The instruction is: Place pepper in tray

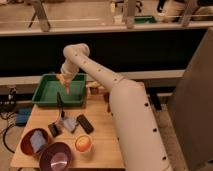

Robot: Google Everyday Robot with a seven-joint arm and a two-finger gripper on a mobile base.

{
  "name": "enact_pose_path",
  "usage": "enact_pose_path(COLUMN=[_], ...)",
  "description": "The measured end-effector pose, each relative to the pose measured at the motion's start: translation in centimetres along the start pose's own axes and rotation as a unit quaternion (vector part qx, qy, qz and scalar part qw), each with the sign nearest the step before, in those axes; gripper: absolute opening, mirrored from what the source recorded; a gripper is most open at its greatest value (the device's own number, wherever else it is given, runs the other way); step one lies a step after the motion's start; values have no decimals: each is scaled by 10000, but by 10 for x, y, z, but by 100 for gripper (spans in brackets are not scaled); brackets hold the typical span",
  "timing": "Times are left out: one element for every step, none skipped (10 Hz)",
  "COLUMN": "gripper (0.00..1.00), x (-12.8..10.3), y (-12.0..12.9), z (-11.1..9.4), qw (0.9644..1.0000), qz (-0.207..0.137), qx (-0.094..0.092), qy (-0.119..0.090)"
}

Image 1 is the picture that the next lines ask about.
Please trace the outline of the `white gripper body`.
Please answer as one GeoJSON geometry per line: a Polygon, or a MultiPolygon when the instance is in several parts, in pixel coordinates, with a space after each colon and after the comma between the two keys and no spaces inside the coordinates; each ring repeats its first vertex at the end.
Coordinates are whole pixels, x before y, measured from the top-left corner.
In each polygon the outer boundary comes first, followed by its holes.
{"type": "Polygon", "coordinates": [[[74,64],[63,64],[61,74],[66,82],[71,82],[78,73],[78,67],[74,64]]]}

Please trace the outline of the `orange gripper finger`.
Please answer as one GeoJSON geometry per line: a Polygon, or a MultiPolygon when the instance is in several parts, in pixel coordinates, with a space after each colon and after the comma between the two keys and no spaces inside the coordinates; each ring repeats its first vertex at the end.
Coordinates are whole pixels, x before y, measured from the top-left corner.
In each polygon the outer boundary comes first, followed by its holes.
{"type": "Polygon", "coordinates": [[[56,74],[56,78],[60,81],[61,84],[66,83],[62,74],[56,74]]]}

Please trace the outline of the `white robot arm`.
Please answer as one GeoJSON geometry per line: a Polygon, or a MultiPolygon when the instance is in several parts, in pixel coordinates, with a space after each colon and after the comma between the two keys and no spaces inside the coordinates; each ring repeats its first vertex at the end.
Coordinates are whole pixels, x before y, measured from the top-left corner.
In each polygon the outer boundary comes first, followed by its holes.
{"type": "Polygon", "coordinates": [[[84,44],[67,45],[60,82],[68,87],[79,69],[109,92],[109,106],[126,171],[173,171],[150,107],[145,86],[89,58],[84,44]]]}

